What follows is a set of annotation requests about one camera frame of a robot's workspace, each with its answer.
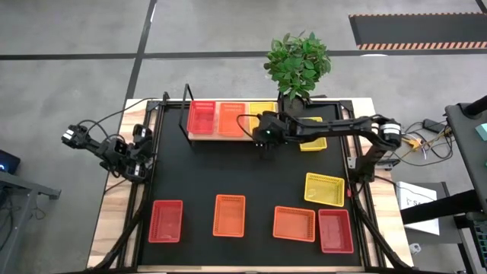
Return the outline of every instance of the red plastic basket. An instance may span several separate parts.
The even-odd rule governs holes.
[[[177,243],[181,238],[183,201],[156,200],[152,206],[149,243]]]
[[[214,101],[191,101],[189,106],[188,132],[212,134],[215,120]]]
[[[320,209],[321,250],[323,253],[353,253],[349,212],[344,209]]]

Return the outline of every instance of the potted plant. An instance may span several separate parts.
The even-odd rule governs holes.
[[[292,37],[287,33],[282,41],[272,40],[269,62],[264,64],[272,80],[278,82],[279,107],[291,115],[304,109],[304,100],[310,97],[315,83],[332,68],[321,40],[313,32],[308,38],[301,38],[303,34]]]

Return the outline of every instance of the black mat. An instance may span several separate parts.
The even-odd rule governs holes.
[[[336,119],[336,105],[313,108],[305,116]],[[324,254],[318,221],[314,243],[272,236],[275,206],[337,209],[304,201],[307,172],[345,177],[339,138],[328,138],[328,149],[300,152],[297,144],[283,145],[274,160],[259,159],[252,142],[197,142],[193,149],[177,125],[179,110],[164,113],[154,199],[183,200],[183,227],[178,244],[150,244],[148,226],[142,230],[139,265],[178,266],[360,266],[355,223],[351,219],[355,253]],[[213,237],[217,194],[245,195],[245,236]],[[350,199],[344,209],[352,216]],[[150,221],[151,208],[144,222]]]
[[[449,48],[452,42],[454,47],[458,43],[463,46],[464,42],[475,42],[466,46],[476,47],[477,42],[487,41],[485,14],[352,15],[350,24],[357,45],[430,43],[428,46],[431,48],[432,43],[438,46],[438,43],[448,42]]]

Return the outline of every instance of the white paper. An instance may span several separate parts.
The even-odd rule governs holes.
[[[397,195],[399,199],[399,208],[407,209],[412,206],[420,205],[427,202],[436,201],[436,191],[429,190],[424,187],[415,186],[411,183],[397,182]],[[438,219],[421,221],[414,224],[404,225],[406,228],[416,229],[419,231],[428,232],[439,235],[440,227]]]

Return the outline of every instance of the plastic basket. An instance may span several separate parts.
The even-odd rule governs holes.
[[[344,209],[320,209],[318,222],[323,253],[353,253],[349,212]]]
[[[345,180],[321,174],[306,173],[304,199],[330,206],[343,206]]]
[[[245,196],[217,195],[213,236],[243,237],[245,226]]]
[[[249,103],[249,114],[257,115],[262,114],[264,111],[276,111],[275,102],[259,102],[259,103]],[[249,117],[249,132],[252,134],[252,130],[259,126],[259,118]]]
[[[302,119],[311,119],[317,122],[322,122],[323,118],[321,117],[307,117]],[[299,149],[301,151],[320,151],[326,148],[326,138],[321,137],[312,142],[307,142],[299,145]]]
[[[218,134],[231,137],[243,136],[244,132],[237,124],[237,116],[240,114],[245,114],[244,103],[221,103]],[[247,117],[242,116],[238,121],[243,128],[246,128]]]
[[[189,106],[188,132],[212,134],[215,120],[214,101],[191,101]]]
[[[152,206],[149,243],[177,243],[181,238],[183,201],[156,200]]]
[[[274,210],[274,231],[277,238],[314,242],[313,210],[276,206]]]

